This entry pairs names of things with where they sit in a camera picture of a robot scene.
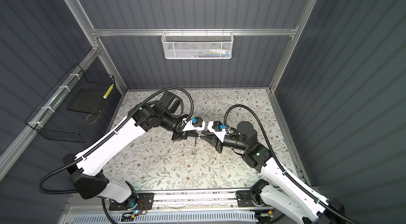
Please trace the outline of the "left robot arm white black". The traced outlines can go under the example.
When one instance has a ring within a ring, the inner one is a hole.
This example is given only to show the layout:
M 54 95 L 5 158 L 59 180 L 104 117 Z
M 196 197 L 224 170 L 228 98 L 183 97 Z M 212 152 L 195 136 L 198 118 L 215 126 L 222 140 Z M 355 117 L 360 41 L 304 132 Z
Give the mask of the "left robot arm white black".
M 183 100 L 174 93 L 163 90 L 159 100 L 151 98 L 131 109 L 127 116 L 94 145 L 76 156 L 66 156 L 64 161 L 79 160 L 69 169 L 70 178 L 83 199 L 95 197 L 111 199 L 117 203 L 135 207 L 139 197 L 130 182 L 120 182 L 106 177 L 103 167 L 130 142 L 152 128 L 162 127 L 172 132 L 172 140 L 198 137 L 205 128 L 201 117 L 192 114 L 175 115 L 184 106 Z

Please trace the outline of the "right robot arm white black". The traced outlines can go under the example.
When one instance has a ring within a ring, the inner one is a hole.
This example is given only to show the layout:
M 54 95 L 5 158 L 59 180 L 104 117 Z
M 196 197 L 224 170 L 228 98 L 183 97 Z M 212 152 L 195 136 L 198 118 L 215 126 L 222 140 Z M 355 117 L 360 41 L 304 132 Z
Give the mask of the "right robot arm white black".
M 270 150 L 258 141 L 258 133 L 248 121 L 236 129 L 226 129 L 220 121 L 211 121 L 201 138 L 218 153 L 223 148 L 242 151 L 243 161 L 263 177 L 250 188 L 250 197 L 257 206 L 275 207 L 297 224 L 343 224 L 344 206 L 330 201 L 283 165 L 278 165 Z

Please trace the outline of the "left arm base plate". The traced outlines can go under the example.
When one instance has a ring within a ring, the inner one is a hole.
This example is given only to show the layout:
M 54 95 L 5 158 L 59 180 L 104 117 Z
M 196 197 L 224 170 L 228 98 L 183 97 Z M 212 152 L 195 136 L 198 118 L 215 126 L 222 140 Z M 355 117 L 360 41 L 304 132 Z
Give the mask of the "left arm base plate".
M 110 200 L 109 211 L 141 211 L 151 210 L 154 202 L 154 193 L 138 193 L 123 203 Z

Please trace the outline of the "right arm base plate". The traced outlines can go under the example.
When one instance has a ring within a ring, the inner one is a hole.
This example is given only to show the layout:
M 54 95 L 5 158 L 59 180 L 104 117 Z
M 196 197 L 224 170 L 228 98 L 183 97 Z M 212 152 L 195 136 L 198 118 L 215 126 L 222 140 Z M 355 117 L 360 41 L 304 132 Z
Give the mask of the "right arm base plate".
M 240 208 L 249 208 L 249 207 L 273 208 L 272 206 L 266 204 L 256 205 L 252 200 L 250 190 L 237 190 L 235 192 L 235 196 L 237 198 L 237 205 Z

